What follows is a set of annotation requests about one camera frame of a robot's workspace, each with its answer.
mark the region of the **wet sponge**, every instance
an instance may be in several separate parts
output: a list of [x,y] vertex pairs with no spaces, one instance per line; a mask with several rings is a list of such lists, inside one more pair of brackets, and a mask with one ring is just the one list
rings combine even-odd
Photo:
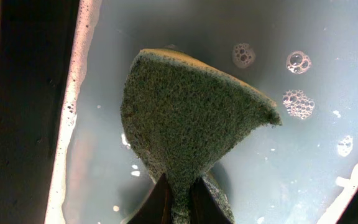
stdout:
[[134,59],[121,119],[150,176],[166,173],[174,223],[189,219],[189,190],[197,178],[256,127],[281,124],[275,103],[256,89],[168,49],[144,49]]

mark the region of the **murky water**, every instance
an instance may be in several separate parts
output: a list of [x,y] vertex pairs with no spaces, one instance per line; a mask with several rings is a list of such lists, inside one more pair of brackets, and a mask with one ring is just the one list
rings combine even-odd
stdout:
[[169,44],[278,104],[283,126],[257,129],[214,168],[236,222],[316,223],[358,163],[355,0],[104,0],[68,148],[66,222],[119,223],[153,187],[119,108],[139,50]]

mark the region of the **black tongs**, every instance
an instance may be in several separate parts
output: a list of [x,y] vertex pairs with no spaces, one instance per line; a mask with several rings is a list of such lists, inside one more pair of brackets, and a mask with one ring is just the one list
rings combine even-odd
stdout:
[[[190,189],[191,224],[232,224],[212,198],[205,182],[199,178]],[[173,195],[162,174],[142,208],[128,224],[171,224]]]

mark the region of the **gray water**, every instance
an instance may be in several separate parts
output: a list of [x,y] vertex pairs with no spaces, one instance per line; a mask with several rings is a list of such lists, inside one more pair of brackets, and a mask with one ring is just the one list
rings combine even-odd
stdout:
[[[240,69],[232,50],[243,42],[256,61]],[[141,161],[122,143],[119,107],[139,50],[168,44],[277,102],[283,126],[255,130],[213,169],[236,222],[316,223],[342,190],[336,177],[350,178],[358,162],[356,0],[104,0],[68,149],[67,223],[119,223],[152,189]],[[313,63],[298,75],[286,68],[297,50]],[[287,113],[288,90],[314,101],[309,117]],[[343,157],[337,145],[348,135],[352,151]]]

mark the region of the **sponge edge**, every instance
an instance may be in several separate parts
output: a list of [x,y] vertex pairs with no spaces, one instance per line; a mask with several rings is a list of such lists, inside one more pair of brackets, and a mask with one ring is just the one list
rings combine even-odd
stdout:
[[188,220],[194,181],[250,132],[281,124],[275,102],[248,84],[168,49],[144,49],[126,80],[121,119],[150,176],[172,187],[176,220]]

